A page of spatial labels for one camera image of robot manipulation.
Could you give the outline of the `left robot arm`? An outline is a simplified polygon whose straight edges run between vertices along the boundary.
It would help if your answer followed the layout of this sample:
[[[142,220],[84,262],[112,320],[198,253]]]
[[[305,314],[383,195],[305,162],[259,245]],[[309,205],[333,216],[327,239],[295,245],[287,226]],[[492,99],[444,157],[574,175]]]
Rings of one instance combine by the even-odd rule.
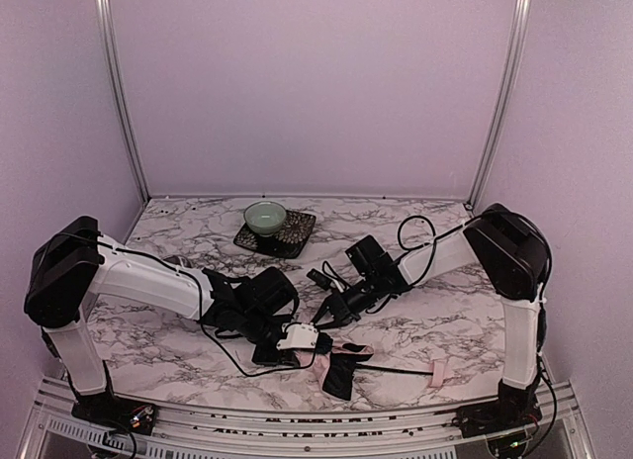
[[[192,268],[127,248],[103,235],[96,219],[79,217],[36,251],[24,311],[65,367],[73,416],[122,432],[151,434],[157,407],[114,393],[87,328],[102,298],[170,311],[204,334],[214,328],[244,338],[255,346],[253,362],[273,371],[293,362],[291,351],[316,344],[313,327],[281,312],[296,309],[299,295],[279,269],[231,278]]]

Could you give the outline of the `pink and black umbrella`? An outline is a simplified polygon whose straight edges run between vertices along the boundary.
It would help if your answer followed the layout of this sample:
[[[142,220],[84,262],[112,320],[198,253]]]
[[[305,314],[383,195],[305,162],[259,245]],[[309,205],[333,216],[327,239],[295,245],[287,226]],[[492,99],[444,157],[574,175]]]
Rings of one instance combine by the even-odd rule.
[[[325,393],[344,401],[351,400],[357,370],[429,377],[430,388],[439,388],[454,376],[445,361],[435,360],[424,364],[420,370],[408,370],[369,364],[373,355],[374,349],[371,346],[346,342],[334,343],[325,353],[298,350],[294,353],[294,358],[300,367],[313,372]]]

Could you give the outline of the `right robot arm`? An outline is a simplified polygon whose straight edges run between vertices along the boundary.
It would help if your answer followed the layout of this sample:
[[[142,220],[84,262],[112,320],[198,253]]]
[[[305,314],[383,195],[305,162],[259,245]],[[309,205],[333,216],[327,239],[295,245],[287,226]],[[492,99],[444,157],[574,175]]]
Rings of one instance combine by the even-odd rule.
[[[393,258],[367,235],[346,250],[360,282],[334,291],[316,311],[319,329],[346,326],[361,312],[433,278],[478,263],[500,296],[505,357],[497,399],[461,407],[454,423],[463,437],[491,434],[540,420],[536,390],[544,381],[545,287],[552,253],[541,231],[521,214],[493,204],[479,215]]]

